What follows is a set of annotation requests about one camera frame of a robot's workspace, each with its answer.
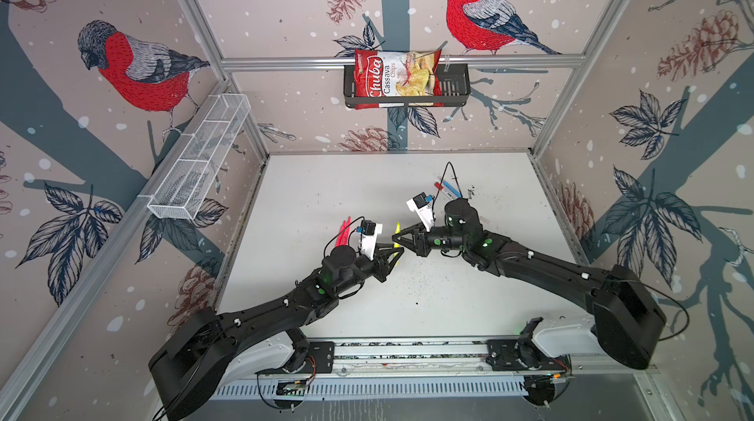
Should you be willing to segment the blue marker pen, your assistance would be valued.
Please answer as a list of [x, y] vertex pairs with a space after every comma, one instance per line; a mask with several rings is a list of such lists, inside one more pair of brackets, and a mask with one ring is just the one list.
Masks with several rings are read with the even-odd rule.
[[446, 191], [448, 191], [449, 194], [452, 194], [454, 197], [463, 197], [459, 190], [456, 187], [453, 187], [453, 185], [450, 185], [447, 181], [443, 181], [443, 187], [444, 189], [446, 189]]

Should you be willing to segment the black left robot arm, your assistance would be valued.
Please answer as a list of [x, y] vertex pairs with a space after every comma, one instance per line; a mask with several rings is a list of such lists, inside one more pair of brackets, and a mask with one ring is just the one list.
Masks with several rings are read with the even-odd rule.
[[374, 278], [384, 283], [404, 248], [379, 243], [372, 257], [340, 245], [320, 267], [271, 301], [230, 313], [205, 307], [194, 313], [148, 362], [162, 401], [155, 420], [182, 420], [219, 387], [232, 360], [260, 342], [324, 318]]

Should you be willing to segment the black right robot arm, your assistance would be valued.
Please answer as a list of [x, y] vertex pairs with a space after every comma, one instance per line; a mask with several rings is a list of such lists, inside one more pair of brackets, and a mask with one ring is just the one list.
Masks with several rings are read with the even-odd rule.
[[445, 205], [440, 226], [424, 218], [392, 235], [395, 244], [419, 257], [431, 251], [457, 251], [480, 272], [515, 279], [549, 291], [591, 315], [590, 329], [608, 356], [631, 369], [650, 365], [667, 322], [644, 283], [620, 265], [608, 271], [589, 268], [534, 251], [508, 236], [483, 228], [466, 199]]

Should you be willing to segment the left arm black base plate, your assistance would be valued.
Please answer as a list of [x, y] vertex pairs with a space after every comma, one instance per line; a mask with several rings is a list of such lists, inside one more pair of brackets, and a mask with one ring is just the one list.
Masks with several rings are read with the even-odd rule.
[[261, 375], [331, 374], [335, 362], [335, 342], [310, 342], [295, 348], [294, 354], [279, 368], [260, 371]]

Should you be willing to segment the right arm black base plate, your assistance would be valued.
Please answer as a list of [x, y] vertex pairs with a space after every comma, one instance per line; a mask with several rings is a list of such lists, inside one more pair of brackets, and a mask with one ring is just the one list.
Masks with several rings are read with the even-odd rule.
[[569, 358], [547, 356], [530, 340], [493, 339], [487, 340], [486, 347], [485, 362], [494, 371], [571, 371]]

